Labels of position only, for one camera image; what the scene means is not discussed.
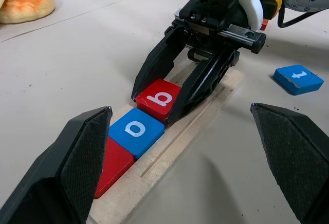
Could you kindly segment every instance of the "letter block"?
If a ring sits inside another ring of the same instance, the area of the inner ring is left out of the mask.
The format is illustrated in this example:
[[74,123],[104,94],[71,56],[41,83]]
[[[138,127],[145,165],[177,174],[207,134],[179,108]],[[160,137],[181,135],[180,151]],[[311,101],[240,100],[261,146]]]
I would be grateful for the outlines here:
[[180,89],[177,85],[158,79],[136,97],[137,107],[164,123]]
[[165,125],[133,108],[109,128],[108,135],[138,160],[165,133]]
[[278,68],[273,78],[294,96],[318,90],[324,82],[302,65]]
[[100,198],[133,164],[134,156],[112,138],[107,138],[103,171],[99,178],[95,199]]

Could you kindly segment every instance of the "blue letter block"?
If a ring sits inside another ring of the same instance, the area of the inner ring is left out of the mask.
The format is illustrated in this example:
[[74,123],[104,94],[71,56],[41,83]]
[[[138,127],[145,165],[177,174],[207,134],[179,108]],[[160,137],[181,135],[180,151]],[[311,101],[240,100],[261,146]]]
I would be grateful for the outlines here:
[[302,65],[278,68],[273,78],[292,95],[318,90],[324,82]]
[[110,126],[108,135],[138,160],[165,133],[165,125],[133,108]]

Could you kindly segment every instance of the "white table surface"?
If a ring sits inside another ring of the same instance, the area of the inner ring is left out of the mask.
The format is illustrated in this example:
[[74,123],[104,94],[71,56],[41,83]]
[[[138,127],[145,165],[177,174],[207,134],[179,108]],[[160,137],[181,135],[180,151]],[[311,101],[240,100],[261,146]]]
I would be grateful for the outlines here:
[[[44,19],[0,25],[0,206],[70,118],[130,101],[145,57],[187,1],[56,0]],[[260,54],[241,50],[243,82],[128,223],[298,223],[249,110],[296,107],[328,131],[328,15],[286,29],[272,21]],[[299,63],[324,79],[319,91],[294,97],[271,79]]]

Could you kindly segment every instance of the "wooden board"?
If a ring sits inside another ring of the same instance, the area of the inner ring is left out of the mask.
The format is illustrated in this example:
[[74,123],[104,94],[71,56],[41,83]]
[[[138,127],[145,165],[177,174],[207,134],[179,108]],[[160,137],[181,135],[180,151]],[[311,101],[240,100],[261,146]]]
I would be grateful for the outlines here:
[[[182,62],[167,79],[182,85],[194,67],[195,63]],[[94,200],[91,217],[98,224],[123,223],[193,138],[215,117],[242,76],[239,71],[229,69],[209,98],[193,112],[167,127],[164,135],[102,197]],[[133,107],[135,103],[132,102],[116,112],[111,124]]]

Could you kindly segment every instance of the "red letter block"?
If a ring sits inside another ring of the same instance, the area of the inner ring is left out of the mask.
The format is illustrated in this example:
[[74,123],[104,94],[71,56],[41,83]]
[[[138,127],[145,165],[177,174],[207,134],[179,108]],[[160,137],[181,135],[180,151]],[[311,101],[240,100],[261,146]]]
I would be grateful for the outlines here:
[[158,79],[136,97],[137,107],[164,123],[180,89],[177,85]]
[[95,198],[100,198],[133,164],[134,156],[108,137]]

